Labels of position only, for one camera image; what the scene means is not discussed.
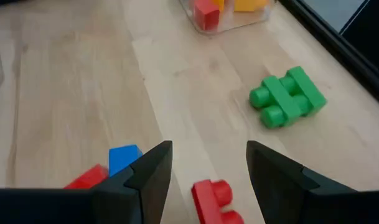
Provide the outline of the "red two-stud block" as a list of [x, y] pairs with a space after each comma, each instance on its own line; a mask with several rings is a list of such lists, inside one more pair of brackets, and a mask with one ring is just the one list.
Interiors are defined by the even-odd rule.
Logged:
[[200, 224], [245, 224], [238, 212], [222, 211], [233, 200], [227, 181], [201, 180], [192, 186], [191, 192]]
[[108, 169], [97, 164], [65, 186], [64, 189], [90, 189], [108, 177]]

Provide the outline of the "small red one-stud block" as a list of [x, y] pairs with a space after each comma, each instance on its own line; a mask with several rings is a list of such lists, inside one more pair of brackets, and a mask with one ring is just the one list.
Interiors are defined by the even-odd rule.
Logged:
[[212, 30], [219, 23], [219, 6], [213, 0], [195, 0], [194, 17], [201, 30]]

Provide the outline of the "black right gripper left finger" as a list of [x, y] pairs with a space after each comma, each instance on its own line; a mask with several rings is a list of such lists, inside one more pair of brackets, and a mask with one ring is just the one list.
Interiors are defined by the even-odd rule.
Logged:
[[0, 189], [0, 224], [160, 224], [172, 156], [163, 141], [89, 189]]

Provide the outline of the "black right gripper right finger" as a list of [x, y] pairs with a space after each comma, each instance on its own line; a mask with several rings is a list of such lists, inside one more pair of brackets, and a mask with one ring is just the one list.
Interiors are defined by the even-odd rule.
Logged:
[[356, 191], [257, 141], [246, 162], [266, 224], [379, 224], [379, 190]]

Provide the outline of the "green two-stud block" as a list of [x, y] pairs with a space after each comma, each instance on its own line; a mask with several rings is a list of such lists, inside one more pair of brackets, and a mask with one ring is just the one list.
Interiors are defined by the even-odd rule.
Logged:
[[300, 107], [301, 116], [316, 114], [327, 103], [324, 95], [300, 66], [287, 70], [279, 81]]
[[269, 129], [289, 126], [301, 115], [299, 106], [276, 76], [264, 78], [258, 88], [252, 89], [249, 101], [261, 110], [260, 119]]

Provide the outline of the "black partition panel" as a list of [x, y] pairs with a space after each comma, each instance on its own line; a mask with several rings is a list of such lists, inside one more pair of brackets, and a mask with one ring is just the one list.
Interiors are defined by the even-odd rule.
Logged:
[[379, 0], [363, 0], [340, 34], [379, 71]]

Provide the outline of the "small blue one-stud block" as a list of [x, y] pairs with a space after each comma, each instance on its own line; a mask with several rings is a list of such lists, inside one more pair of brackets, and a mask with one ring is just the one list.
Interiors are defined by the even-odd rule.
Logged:
[[127, 145], [109, 150], [109, 177], [125, 169], [139, 159], [143, 153], [137, 145]]

